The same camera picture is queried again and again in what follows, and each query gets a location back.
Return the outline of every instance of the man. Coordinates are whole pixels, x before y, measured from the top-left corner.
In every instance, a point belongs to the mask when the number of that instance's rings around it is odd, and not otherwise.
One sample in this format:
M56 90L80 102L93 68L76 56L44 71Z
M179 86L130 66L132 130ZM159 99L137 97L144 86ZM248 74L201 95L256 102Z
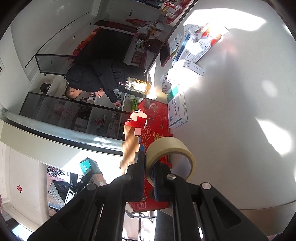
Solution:
M142 94L128 91L124 85L128 77L144 80L144 71L137 66L127 65L113 59L97 59L89 65L75 64L66 74L69 86L66 89L68 99L76 99L82 91L95 92L100 98L104 93L108 96L116 108L121 107L113 90L129 93L136 97L143 97Z

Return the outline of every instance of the brown bag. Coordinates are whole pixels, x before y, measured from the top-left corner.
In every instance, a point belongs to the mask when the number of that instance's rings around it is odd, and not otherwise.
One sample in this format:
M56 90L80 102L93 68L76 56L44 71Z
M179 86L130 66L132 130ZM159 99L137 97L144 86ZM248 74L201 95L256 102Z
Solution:
M144 46L152 53L158 53L163 43L158 39L148 39Z

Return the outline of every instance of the tape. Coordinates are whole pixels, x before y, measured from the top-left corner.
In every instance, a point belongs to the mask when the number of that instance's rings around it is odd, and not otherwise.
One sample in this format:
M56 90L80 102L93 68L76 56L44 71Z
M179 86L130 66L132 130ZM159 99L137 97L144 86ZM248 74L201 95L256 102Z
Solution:
M146 178L154 186L151 177L152 167L163 156L169 154L181 154L190 162L190 172L185 180L188 180L195 171L195 158L188 148L179 139L174 137L162 137L152 142L146 151Z

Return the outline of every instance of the white table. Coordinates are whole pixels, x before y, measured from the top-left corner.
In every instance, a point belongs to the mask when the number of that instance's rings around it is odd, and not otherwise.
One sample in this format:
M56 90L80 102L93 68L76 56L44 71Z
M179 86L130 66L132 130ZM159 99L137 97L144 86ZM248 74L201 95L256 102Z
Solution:
M202 77L185 91L188 122L172 130L197 161L190 182L214 185L239 209L296 200L296 42L277 13L261 0L199 0L183 24L218 21L228 30L199 61ZM166 103L150 69L157 100Z

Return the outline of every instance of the bottle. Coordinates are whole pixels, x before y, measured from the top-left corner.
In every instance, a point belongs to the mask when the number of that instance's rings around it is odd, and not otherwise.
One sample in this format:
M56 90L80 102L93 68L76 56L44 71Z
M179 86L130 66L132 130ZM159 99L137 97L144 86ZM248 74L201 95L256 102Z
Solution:
M147 95L151 89L152 85L135 78L128 78L126 81L125 89L129 91L135 91L144 95Z

